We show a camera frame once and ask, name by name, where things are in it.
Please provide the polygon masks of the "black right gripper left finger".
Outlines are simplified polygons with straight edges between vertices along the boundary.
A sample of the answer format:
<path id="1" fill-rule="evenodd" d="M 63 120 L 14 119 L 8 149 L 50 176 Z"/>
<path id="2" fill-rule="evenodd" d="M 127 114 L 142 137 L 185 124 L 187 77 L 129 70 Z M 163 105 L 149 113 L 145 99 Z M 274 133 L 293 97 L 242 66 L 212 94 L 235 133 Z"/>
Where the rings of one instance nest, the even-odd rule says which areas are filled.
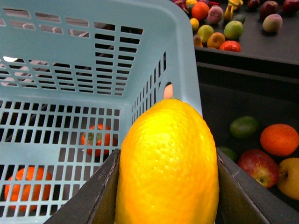
<path id="1" fill-rule="evenodd" d="M 120 150 L 114 150 L 92 177 L 46 224 L 113 224 Z"/>

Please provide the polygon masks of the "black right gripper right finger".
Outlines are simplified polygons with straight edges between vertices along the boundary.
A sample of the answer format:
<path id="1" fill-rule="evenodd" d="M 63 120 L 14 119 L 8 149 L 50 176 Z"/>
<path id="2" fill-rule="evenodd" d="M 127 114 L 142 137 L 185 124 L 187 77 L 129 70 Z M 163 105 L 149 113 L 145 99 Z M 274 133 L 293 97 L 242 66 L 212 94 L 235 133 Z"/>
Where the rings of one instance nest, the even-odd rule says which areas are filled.
<path id="1" fill-rule="evenodd" d="M 217 224 L 297 224 L 299 212 L 217 150 L 220 199 Z"/>

